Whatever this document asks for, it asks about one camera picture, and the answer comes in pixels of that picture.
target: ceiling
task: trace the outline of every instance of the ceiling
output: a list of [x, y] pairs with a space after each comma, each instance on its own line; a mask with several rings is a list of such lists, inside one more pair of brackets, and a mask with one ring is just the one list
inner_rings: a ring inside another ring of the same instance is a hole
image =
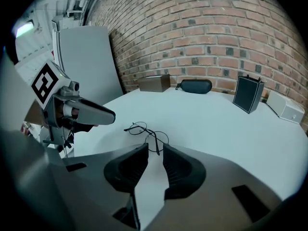
[[[59, 29], [73, 28], [83, 24], [84, 13], [88, 13], [96, 0], [89, 0], [84, 12], [70, 13], [67, 10], [71, 0], [35, 0], [16, 22], [13, 31], [32, 20], [34, 29], [19, 36], [15, 40], [19, 63], [15, 65], [24, 81], [30, 84], [37, 71], [52, 54], [52, 20], [58, 22]], [[74, 11], [81, 11], [80, 0], [76, 0]]]

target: white table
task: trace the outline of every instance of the white table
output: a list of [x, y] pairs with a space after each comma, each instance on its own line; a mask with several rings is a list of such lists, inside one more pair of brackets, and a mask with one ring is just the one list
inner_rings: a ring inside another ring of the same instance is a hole
[[[143, 143], [145, 133], [132, 136], [123, 131], [132, 122], [143, 121], [149, 129], [165, 132], [170, 144], [239, 164], [282, 199], [294, 194], [308, 168], [308, 138], [304, 131], [298, 124], [279, 119], [264, 103], [247, 114], [232, 104], [232, 100], [232, 95], [217, 92], [200, 95], [174, 88], [163, 93], [135, 90], [105, 105], [116, 114], [114, 124], [75, 135], [75, 156]], [[161, 162], [162, 156], [150, 153], [149, 165], [140, 183], [149, 185], [145, 177], [151, 167]], [[167, 184], [163, 169], [160, 167], [157, 171], [161, 176], [157, 180]], [[165, 188], [161, 186], [159, 196]]]

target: wall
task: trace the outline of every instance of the wall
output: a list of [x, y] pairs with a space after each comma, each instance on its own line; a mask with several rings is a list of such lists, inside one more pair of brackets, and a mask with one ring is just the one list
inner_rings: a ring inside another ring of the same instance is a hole
[[[90, 25], [108, 27], [126, 91], [141, 77], [210, 79], [234, 93], [249, 74], [308, 109], [304, 44], [276, 0], [99, 0]], [[302, 127], [308, 129], [308, 116]]]

